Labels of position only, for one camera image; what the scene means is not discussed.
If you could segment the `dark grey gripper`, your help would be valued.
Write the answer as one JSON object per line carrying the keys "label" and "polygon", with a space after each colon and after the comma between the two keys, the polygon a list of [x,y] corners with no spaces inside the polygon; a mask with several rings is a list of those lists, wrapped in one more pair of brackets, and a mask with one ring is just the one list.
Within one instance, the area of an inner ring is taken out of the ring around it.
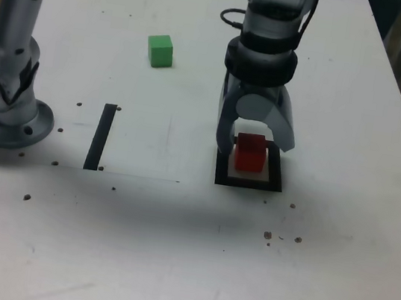
{"label": "dark grey gripper", "polygon": [[234,148],[234,123],[240,117],[267,125],[273,142],[283,152],[295,147],[292,108],[283,87],[262,87],[246,83],[226,72],[219,100],[216,142],[219,152]]}

